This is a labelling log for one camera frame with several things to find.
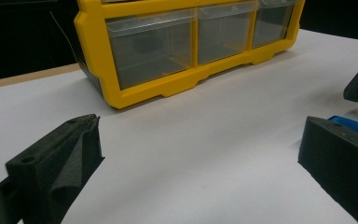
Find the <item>set of clear drawers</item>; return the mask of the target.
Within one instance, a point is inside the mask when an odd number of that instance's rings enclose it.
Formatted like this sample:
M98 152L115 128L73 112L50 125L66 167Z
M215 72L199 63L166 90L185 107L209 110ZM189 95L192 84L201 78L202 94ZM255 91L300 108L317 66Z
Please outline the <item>set of clear drawers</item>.
M124 90L211 63L286 36L296 0L249 0L106 22L119 87ZM190 28L198 24L197 56ZM252 34L249 44L248 34Z

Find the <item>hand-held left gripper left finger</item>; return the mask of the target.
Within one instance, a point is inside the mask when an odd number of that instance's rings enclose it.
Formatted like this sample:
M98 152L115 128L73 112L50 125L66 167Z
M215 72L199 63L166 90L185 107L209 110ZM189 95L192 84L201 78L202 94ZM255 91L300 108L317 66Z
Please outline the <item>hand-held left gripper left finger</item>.
M61 224L104 160L99 119L69 119L6 163L25 203L24 224Z

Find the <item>yellow and black drawer organizer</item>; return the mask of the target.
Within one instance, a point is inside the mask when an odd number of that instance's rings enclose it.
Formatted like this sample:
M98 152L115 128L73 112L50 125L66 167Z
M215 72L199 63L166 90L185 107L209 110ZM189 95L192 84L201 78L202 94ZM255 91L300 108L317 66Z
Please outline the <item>yellow and black drawer organizer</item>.
M104 100L112 107L121 109L157 96L168 97L189 90L200 81L236 66L262 63L294 45L306 0L296 0L286 36L282 40L257 48L249 46L242 53L203 65L198 65L194 58L192 66L186 70L124 90L119 87L106 27L108 20L241 1L249 0L77 0L79 11L75 18L75 27L85 58L83 69L101 90ZM198 24L195 21L191 23L190 30L194 33L190 40L192 55L195 57L198 55Z

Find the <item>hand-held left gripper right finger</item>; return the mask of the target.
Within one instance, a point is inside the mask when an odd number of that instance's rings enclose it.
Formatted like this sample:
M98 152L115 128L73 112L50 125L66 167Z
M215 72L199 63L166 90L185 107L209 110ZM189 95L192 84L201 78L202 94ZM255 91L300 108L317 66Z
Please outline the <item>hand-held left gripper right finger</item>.
M308 117L298 163L358 222L358 121Z

